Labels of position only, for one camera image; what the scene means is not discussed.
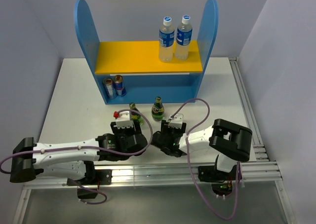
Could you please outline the Pocari Sweat bottle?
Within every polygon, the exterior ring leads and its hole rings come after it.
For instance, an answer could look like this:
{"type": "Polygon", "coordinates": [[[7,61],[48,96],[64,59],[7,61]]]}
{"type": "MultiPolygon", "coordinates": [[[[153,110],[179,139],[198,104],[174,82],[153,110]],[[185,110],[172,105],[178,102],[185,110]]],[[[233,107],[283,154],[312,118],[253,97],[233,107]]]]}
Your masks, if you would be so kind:
{"type": "Polygon", "coordinates": [[[178,60],[186,60],[188,58],[192,32],[191,17],[184,15],[181,23],[177,27],[175,57],[178,60]]]}
{"type": "Polygon", "coordinates": [[[173,44],[174,44],[174,27],[172,25],[172,18],[164,17],[163,25],[159,29],[159,59],[162,62],[170,62],[173,58],[173,44]]]}

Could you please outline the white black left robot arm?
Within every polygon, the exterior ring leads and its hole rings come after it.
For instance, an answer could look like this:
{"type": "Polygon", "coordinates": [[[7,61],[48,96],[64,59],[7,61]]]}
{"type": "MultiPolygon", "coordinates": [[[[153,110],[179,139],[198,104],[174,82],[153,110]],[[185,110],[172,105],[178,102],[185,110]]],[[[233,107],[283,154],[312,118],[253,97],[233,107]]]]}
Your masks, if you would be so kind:
{"type": "Polygon", "coordinates": [[[10,182],[26,183],[36,177],[63,177],[89,185],[96,179],[95,161],[125,161],[148,146],[138,122],[128,128],[111,123],[112,133],[64,144],[36,143],[27,137],[14,148],[10,182]]]}

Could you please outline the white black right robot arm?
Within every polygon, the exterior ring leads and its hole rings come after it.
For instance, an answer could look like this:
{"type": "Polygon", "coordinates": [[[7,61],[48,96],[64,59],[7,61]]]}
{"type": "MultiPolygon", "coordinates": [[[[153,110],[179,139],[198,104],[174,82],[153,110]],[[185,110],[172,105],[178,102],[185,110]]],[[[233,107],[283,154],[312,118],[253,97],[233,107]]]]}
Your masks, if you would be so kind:
{"type": "Polygon", "coordinates": [[[237,163],[250,160],[252,130],[216,119],[212,126],[186,135],[186,125],[181,115],[162,120],[160,130],[153,134],[151,145],[173,157],[213,148],[219,152],[215,164],[198,167],[199,181],[221,183],[241,178],[241,172],[236,175],[237,163]]]}

